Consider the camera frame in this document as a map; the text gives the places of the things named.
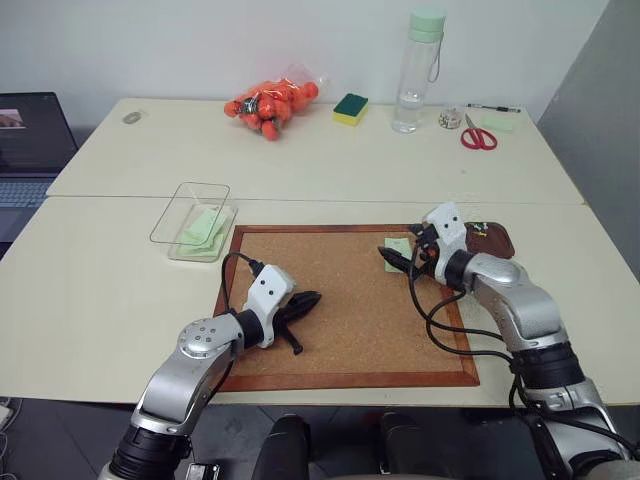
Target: orange ball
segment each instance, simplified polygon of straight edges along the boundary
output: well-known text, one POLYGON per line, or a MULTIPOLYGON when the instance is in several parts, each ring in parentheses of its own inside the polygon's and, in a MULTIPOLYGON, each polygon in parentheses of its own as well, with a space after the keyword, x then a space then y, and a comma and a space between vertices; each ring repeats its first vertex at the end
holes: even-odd
POLYGON ((281 122, 286 122, 291 118, 291 107, 287 102, 274 100, 273 103, 276 107, 276 117, 278 117, 281 122))
POLYGON ((251 130, 260 130, 262 127, 262 120, 257 113, 249 113, 248 115, 242 115, 242 120, 247 124, 251 130))
POLYGON ((258 102, 258 115, 260 115, 260 118, 263 120, 275 117, 276 106, 274 105, 273 99, 268 95, 264 95, 258 102))
POLYGON ((296 84, 293 83, 288 78, 281 78, 280 81, 278 82, 278 85, 281 85, 281 86, 287 87, 287 88, 297 88, 296 84))
POLYGON ((237 102, 231 101, 224 104, 224 113, 229 117, 235 117, 238 114, 240 105, 237 102))
POLYGON ((288 80, 280 80, 273 87, 273 98, 282 101, 290 101, 293 99, 293 92, 291 91, 291 86, 293 84, 288 80))
POLYGON ((264 136, 264 138, 273 142, 278 139, 279 135, 278 129, 271 120, 266 120, 262 123, 262 136, 264 136))
POLYGON ((299 112, 307 106, 307 97, 304 96, 304 92, 296 88, 293 91, 293 100, 291 101, 291 109, 295 112, 299 112))
POLYGON ((318 96, 318 86, 313 82, 307 82, 302 86, 304 96, 307 98, 316 98, 318 96))

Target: gray wall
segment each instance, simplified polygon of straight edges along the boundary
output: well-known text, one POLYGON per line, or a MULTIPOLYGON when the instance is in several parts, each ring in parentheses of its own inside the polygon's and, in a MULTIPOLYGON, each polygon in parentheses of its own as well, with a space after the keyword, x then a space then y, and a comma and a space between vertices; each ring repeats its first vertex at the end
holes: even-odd
POLYGON ((611 0, 538 126, 640 279, 639 24, 611 0))

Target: yellow green sponge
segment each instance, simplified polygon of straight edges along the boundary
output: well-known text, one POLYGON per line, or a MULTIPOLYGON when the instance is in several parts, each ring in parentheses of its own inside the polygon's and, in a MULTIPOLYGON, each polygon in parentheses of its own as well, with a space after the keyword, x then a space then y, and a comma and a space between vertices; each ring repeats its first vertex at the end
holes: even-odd
POLYGON ((346 123, 355 127, 366 113, 368 106, 369 99, 353 93, 347 93, 333 109, 333 119, 336 122, 346 123))

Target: laptop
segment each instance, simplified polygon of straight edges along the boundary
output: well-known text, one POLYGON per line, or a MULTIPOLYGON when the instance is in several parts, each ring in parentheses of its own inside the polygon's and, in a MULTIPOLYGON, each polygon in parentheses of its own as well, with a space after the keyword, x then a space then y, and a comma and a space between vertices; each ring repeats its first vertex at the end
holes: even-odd
POLYGON ((13 242, 78 151, 55 93, 0 94, 0 242, 13 242))

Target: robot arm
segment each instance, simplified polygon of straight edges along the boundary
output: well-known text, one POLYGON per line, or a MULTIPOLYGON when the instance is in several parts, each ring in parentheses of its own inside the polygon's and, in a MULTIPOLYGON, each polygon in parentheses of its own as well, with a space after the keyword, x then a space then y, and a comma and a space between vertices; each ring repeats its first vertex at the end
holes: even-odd
POLYGON ((149 381, 99 480, 173 479, 180 460, 191 451, 189 435, 216 393, 218 378, 245 349, 273 343, 274 316, 294 287, 286 272, 266 265, 249 288, 242 312, 231 310, 187 325, 174 352, 149 381))
POLYGON ((466 250, 466 228, 454 204, 425 219, 435 229, 438 258, 434 277, 471 293, 494 318, 513 355, 511 369, 524 383, 523 401, 532 412, 525 421, 548 478, 574 478, 630 452, 596 433, 616 433, 594 383, 584 376, 557 304, 534 285, 520 265, 466 250), (595 429, 576 428, 586 425, 595 429))

